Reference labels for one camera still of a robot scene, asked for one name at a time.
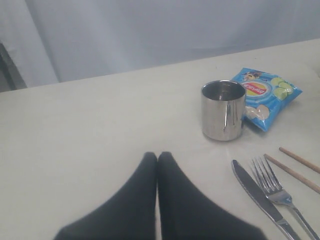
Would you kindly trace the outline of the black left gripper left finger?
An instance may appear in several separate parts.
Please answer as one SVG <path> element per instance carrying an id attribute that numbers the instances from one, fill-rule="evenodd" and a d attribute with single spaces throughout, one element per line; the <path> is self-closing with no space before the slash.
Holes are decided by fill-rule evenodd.
<path id="1" fill-rule="evenodd" d="M 156 239 L 157 157 L 143 155 L 127 182 L 100 207 L 64 226 L 57 240 Z"/>

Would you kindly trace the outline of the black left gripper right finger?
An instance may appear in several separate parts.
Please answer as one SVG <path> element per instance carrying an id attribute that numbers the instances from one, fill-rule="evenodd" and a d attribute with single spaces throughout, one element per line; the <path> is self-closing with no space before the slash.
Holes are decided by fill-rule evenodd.
<path id="1" fill-rule="evenodd" d="M 184 174 L 171 152 L 157 163 L 161 236 L 164 240 L 264 240 L 257 227 L 205 196 Z"/>

